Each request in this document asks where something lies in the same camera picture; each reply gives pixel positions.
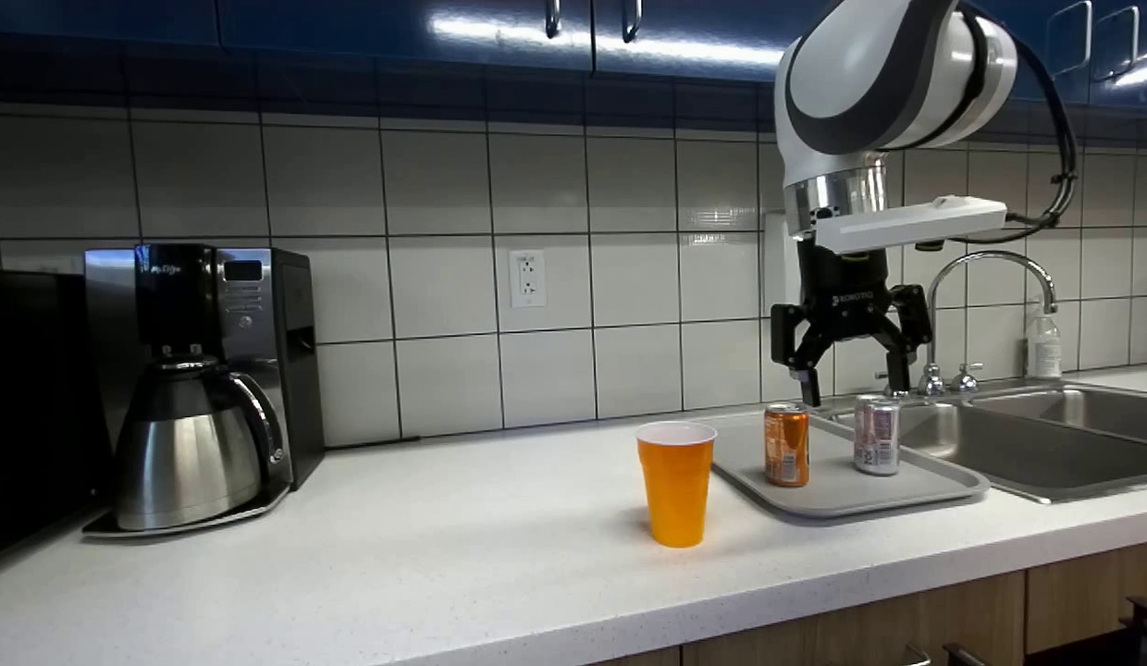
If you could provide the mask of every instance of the orange plastic cup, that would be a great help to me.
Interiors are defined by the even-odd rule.
[[[664,548],[690,548],[705,533],[705,495],[719,428],[705,422],[648,422],[636,432],[648,530]]]

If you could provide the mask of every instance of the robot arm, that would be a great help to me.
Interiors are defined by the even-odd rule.
[[[1018,43],[958,0],[838,0],[788,49],[772,113],[801,303],[772,306],[772,359],[798,379],[807,404],[820,404],[817,359],[849,337],[879,339],[891,388],[911,388],[933,321],[918,286],[883,287],[879,249],[994,232],[1006,203],[889,207],[879,150],[976,133],[1015,76]]]

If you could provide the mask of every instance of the metal tray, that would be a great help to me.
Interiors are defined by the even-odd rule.
[[[281,501],[289,495],[289,487],[271,487],[265,495],[228,509],[228,515],[218,515],[218,518],[207,518],[207,522],[191,522],[191,525],[175,525],[175,530],[149,530],[149,533],[128,533],[128,530],[119,530],[113,522],[113,509],[104,509],[95,515],[80,538],[87,540],[159,540],[159,538],[180,538],[180,533],[204,533],[204,530],[220,530],[220,525],[236,525],[236,522],[252,522],[252,518],[264,518],[271,515]]]
[[[858,475],[849,465],[849,432],[830,422],[809,428],[809,483],[780,487],[761,476],[761,422],[726,422],[712,444],[712,470],[757,502],[796,518],[856,518],[950,501],[981,501],[987,481],[918,450],[900,450],[894,476]]]

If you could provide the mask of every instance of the coffee carafe handle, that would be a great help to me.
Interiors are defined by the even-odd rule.
[[[257,444],[257,459],[265,465],[265,481],[275,483],[289,483],[289,450],[281,440],[281,427],[277,427],[277,412],[265,398],[265,392],[255,384],[255,379],[228,371],[225,372],[228,384],[241,392],[243,413],[249,413],[249,428]]]

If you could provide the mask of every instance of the can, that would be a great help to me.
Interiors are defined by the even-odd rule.
[[[900,475],[902,407],[883,396],[856,398],[856,465],[874,476]]]
[[[801,487],[809,481],[809,413],[796,404],[770,404],[761,417],[765,481]]]

